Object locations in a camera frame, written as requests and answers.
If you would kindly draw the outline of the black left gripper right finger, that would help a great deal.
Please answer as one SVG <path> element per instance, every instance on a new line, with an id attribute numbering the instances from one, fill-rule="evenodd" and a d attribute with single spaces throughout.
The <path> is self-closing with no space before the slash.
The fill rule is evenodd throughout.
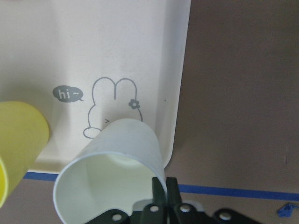
<path id="1" fill-rule="evenodd" d="M 175 177 L 166 178 L 167 207 L 169 224 L 208 224 L 209 217 L 200 202 L 182 200 L 178 181 Z"/>

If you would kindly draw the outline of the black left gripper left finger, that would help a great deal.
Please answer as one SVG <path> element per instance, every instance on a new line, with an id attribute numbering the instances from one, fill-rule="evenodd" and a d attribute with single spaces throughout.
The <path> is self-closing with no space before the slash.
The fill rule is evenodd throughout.
<path id="1" fill-rule="evenodd" d="M 166 224 L 166 193 L 157 177 L 152 178 L 152 202 L 145 205 L 141 213 L 141 224 Z"/>

